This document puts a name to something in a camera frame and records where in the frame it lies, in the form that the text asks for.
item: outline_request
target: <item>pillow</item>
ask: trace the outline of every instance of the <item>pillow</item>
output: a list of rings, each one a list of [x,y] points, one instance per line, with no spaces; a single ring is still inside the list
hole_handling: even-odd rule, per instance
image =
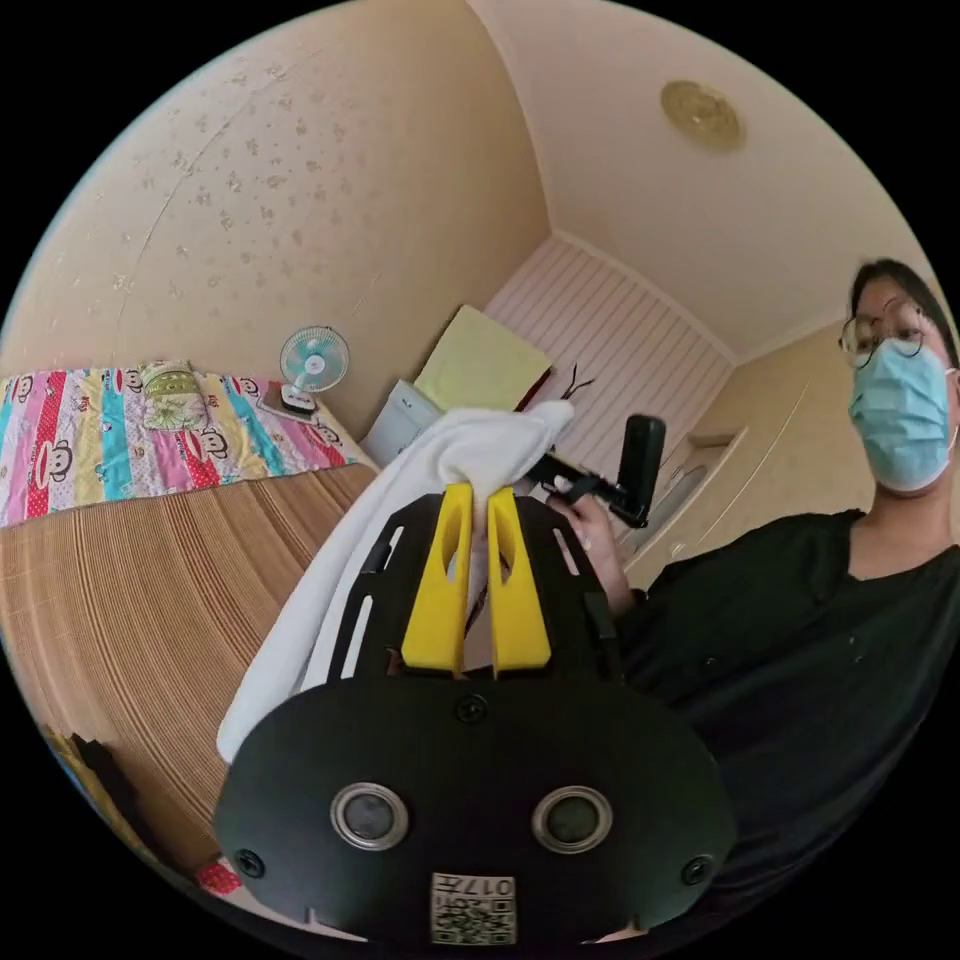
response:
[[[158,360],[140,368],[148,430],[202,430],[208,422],[203,394],[186,360]]]

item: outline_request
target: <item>black shirt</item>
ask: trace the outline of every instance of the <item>black shirt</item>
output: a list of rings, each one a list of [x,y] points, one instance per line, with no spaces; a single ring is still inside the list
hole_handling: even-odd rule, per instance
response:
[[[691,911],[701,918],[773,892],[851,823],[926,715],[960,635],[960,547],[859,581],[848,568],[861,516],[786,517],[672,564],[620,624],[629,682],[692,723],[738,823]]]

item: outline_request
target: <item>yellow cloth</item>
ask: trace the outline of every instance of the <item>yellow cloth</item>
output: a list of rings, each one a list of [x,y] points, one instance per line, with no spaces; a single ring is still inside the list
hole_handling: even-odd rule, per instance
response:
[[[414,386],[441,410],[516,410],[550,358],[473,307],[461,307]]]

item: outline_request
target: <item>ceiling light fixture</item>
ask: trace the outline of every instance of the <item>ceiling light fixture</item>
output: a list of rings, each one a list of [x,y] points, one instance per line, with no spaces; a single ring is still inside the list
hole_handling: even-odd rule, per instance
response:
[[[660,92],[670,122],[690,140],[716,153],[742,146],[746,127],[730,101],[692,80],[673,80]]]

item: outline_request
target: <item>striped quilt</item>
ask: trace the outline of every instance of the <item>striped quilt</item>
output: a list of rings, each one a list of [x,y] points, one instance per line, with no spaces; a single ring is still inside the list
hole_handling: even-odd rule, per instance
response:
[[[303,424],[257,405],[267,380],[195,376],[209,424],[176,433],[143,426],[136,370],[0,379],[0,528],[93,503],[368,462],[325,408]]]

